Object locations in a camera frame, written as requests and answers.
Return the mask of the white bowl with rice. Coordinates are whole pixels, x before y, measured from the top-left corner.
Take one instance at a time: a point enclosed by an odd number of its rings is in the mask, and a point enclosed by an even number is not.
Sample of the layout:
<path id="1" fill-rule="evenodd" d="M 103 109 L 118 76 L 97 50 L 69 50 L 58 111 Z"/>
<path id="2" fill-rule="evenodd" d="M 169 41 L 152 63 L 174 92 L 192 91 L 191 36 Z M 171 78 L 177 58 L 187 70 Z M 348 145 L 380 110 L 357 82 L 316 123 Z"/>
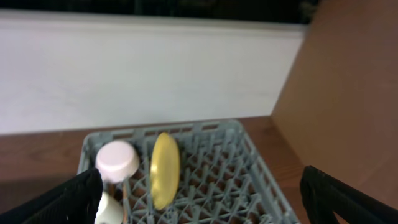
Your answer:
<path id="1" fill-rule="evenodd" d="M 103 182 L 117 184 L 132 177 L 139 169 L 140 158 L 134 146 L 126 141 L 105 144 L 95 157 L 95 167 Z"/>

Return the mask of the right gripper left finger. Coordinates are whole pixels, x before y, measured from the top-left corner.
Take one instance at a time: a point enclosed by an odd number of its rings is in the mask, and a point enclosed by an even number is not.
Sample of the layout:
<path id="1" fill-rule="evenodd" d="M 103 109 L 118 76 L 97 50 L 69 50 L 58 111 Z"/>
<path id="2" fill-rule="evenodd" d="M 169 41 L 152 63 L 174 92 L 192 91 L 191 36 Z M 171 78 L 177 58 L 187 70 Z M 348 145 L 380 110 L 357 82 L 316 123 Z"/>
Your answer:
<path id="1" fill-rule="evenodd" d="M 1 224 L 94 224 L 102 192 L 101 174 L 97 168 L 91 168 L 48 192 L 2 213 Z"/>

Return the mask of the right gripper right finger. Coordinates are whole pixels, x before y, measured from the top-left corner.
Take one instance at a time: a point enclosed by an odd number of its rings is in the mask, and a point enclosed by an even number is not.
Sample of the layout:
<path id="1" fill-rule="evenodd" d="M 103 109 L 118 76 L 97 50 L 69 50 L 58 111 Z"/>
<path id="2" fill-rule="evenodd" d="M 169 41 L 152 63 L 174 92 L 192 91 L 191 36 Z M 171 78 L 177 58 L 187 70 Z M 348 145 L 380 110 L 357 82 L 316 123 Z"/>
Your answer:
<path id="1" fill-rule="evenodd" d="M 304 168 L 300 193 L 311 224 L 397 223 L 397 210 L 350 187 L 314 166 Z"/>

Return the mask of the wooden chopstick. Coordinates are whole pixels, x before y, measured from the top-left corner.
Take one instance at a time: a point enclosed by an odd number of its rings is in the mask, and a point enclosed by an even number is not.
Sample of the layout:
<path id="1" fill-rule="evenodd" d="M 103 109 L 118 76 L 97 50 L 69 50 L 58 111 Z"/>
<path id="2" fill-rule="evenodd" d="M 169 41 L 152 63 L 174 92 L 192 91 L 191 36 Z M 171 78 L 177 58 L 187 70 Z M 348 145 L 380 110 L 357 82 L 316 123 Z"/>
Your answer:
<path id="1" fill-rule="evenodd" d="M 127 212 L 127 189 L 126 184 L 123 183 L 123 224 L 128 224 L 128 212 Z"/>

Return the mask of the white cup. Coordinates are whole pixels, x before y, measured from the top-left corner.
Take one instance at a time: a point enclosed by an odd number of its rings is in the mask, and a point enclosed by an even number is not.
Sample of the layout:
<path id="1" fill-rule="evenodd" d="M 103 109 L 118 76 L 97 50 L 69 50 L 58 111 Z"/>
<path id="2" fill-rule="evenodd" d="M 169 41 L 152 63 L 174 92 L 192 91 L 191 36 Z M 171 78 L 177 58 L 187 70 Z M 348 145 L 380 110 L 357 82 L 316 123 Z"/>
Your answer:
<path id="1" fill-rule="evenodd" d="M 96 213 L 95 224 L 122 224 L 124 210 L 108 193 L 103 192 Z"/>

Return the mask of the yellow-green plate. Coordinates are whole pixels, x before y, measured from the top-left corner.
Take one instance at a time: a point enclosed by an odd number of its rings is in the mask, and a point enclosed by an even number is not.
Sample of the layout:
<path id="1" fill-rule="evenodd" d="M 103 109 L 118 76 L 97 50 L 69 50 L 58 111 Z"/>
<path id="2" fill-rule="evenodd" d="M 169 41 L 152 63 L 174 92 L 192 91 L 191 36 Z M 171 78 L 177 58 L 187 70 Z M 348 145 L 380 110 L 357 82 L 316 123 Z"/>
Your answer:
<path id="1" fill-rule="evenodd" d="M 168 133 L 161 133 L 150 163 L 150 194 L 156 210 L 163 210 L 173 202 L 180 182 L 180 168 L 176 140 Z"/>

